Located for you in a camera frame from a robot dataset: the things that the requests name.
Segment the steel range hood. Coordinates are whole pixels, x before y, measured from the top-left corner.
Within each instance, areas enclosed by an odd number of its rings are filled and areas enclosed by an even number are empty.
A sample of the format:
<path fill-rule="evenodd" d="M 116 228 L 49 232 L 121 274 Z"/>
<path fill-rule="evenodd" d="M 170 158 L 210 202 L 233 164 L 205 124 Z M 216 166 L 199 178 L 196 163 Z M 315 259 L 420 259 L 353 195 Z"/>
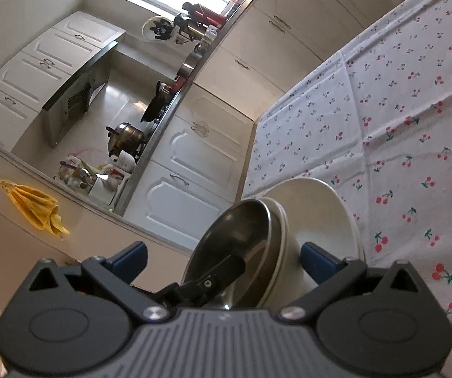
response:
<path fill-rule="evenodd" d="M 117 46 L 117 41 L 109 43 L 80 66 L 41 109 L 43 129 L 52 148 L 88 112 L 92 101 L 109 81 Z"/>

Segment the yellow hanging towel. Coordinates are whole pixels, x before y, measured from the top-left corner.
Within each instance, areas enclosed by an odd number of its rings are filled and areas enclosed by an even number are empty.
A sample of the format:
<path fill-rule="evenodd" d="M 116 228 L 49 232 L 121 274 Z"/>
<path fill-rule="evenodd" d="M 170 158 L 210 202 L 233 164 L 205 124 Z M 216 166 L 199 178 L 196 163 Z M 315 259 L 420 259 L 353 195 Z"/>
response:
<path fill-rule="evenodd" d="M 1 178 L 0 188 L 37 230 L 45 230 L 60 239 L 70 233 L 63 225 L 58 200 L 54 197 L 39 189 Z"/>

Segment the black frying pan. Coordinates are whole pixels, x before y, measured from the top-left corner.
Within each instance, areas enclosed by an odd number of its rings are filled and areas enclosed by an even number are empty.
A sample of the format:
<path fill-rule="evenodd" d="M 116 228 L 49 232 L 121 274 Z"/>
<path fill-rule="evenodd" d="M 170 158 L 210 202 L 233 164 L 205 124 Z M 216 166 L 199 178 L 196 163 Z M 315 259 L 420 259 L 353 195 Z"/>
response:
<path fill-rule="evenodd" d="M 154 98 L 150 101 L 140 121 L 154 122 L 160 120 L 173 96 L 173 85 L 158 81 Z"/>

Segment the brass stock pot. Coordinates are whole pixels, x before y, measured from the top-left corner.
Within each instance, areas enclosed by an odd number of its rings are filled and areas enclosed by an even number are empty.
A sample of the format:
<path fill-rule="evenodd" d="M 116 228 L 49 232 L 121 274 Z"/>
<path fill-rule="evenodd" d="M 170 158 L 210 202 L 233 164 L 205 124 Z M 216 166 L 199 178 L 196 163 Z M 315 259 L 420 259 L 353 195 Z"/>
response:
<path fill-rule="evenodd" d="M 130 122 L 122 122 L 116 128 L 106 126 L 109 142 L 107 144 L 109 156 L 119 156 L 122 151 L 139 158 L 144 146 L 146 136 L 143 131 L 131 125 Z"/>

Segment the white lower kitchen cabinets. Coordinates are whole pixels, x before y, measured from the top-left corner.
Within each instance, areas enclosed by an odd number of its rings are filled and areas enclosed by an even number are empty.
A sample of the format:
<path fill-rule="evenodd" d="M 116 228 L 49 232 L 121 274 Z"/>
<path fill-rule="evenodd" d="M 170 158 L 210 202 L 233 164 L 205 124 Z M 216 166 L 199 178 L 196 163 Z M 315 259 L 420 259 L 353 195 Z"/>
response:
<path fill-rule="evenodd" d="M 259 117 L 403 0 L 242 0 L 163 117 L 120 201 L 192 249 L 237 199 Z"/>

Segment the dish rack with items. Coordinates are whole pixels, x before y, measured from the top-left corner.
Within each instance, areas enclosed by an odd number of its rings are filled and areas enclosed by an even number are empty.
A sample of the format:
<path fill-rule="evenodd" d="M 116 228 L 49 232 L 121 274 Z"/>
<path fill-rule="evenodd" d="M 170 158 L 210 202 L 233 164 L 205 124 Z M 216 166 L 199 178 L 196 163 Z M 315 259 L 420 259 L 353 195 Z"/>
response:
<path fill-rule="evenodd" d="M 72 154 L 59 162 L 57 174 L 53 178 L 113 212 L 135 165 L 135 158 L 124 151 L 99 167 L 93 167 Z"/>

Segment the steel kettle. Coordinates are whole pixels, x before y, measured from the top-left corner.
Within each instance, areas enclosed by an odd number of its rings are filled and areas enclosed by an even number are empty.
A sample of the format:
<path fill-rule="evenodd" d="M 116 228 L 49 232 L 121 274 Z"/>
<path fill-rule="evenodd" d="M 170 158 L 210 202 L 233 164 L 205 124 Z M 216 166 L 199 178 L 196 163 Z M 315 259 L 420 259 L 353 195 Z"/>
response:
<path fill-rule="evenodd" d="M 174 26 L 177 28 L 178 34 L 188 41 L 200 41 L 207 30 L 207 26 L 199 24 L 182 13 L 174 18 Z"/>

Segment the red thermos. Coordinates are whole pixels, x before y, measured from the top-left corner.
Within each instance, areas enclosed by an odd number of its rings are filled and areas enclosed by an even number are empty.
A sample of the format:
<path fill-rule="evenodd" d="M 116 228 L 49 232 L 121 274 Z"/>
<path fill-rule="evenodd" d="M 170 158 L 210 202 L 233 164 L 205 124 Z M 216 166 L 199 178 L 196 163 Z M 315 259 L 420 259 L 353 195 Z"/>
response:
<path fill-rule="evenodd" d="M 187 12 L 188 16 L 198 24 L 215 26 L 220 29 L 227 22 L 226 17 L 215 13 L 211 9 L 208 9 L 199 3 L 192 4 L 185 2 L 183 3 L 182 8 Z"/>

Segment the cream bowl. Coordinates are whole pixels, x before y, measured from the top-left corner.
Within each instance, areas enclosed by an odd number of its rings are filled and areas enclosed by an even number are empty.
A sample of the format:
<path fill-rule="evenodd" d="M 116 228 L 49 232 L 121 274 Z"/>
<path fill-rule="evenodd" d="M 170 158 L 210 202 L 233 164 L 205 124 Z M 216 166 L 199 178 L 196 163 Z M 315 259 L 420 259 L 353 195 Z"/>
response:
<path fill-rule="evenodd" d="M 272 269 L 269 284 L 257 304 L 257 308 L 264 308 L 271 314 L 276 314 L 281 307 L 288 305 L 299 292 L 302 276 L 298 269 L 299 244 L 290 232 L 287 214 L 283 206 L 276 200 L 261 197 L 262 201 L 277 218 L 280 224 L 280 235 L 275 238 L 275 267 Z"/>

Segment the white upper cabinets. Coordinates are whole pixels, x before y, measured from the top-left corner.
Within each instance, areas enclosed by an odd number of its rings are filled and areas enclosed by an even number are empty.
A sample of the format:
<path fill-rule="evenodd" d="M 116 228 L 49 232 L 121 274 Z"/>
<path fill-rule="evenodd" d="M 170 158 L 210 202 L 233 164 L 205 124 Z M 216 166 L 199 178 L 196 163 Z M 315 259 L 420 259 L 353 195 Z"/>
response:
<path fill-rule="evenodd" d="M 80 66 L 126 31 L 82 11 L 36 37 L 0 68 L 0 147 L 13 150 L 44 107 Z"/>

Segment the large white plate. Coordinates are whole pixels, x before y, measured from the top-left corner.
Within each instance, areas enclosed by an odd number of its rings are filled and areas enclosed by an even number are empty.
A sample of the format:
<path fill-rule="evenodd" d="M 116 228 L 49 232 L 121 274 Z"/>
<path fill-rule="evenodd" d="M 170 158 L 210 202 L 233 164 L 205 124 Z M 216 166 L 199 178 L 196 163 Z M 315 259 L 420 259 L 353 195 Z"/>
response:
<path fill-rule="evenodd" d="M 336 192 L 321 180 L 291 179 L 275 186 L 263 197 L 274 199 L 283 206 L 299 252 L 305 242 L 314 242 L 338 259 L 365 258 L 356 220 Z M 276 240 L 269 243 L 270 254 L 276 254 L 275 243 Z M 293 300 L 317 286 L 300 264 L 298 269 L 302 280 Z"/>

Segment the stainless steel bowl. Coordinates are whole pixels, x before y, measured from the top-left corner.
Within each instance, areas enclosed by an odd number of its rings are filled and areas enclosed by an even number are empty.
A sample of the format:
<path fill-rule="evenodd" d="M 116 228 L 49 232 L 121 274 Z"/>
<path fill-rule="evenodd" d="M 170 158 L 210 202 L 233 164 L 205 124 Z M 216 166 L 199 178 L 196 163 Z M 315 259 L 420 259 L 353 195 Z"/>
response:
<path fill-rule="evenodd" d="M 269 243 L 279 235 L 280 224 L 262 201 L 241 201 L 206 230 L 187 263 L 182 282 L 203 276 L 228 255 L 240 256 L 245 260 L 244 274 L 205 306 L 221 310 L 256 307 L 275 265 Z"/>

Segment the cherry print tablecloth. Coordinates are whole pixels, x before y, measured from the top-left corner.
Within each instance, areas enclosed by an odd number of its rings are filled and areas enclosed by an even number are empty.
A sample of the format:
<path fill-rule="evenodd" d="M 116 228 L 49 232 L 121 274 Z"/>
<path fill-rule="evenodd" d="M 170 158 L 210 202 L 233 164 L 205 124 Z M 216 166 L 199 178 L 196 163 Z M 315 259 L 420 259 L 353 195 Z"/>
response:
<path fill-rule="evenodd" d="M 452 0 L 400 3 L 259 119 L 244 195 L 304 177 L 337 191 L 371 265 L 409 260 L 452 324 Z"/>

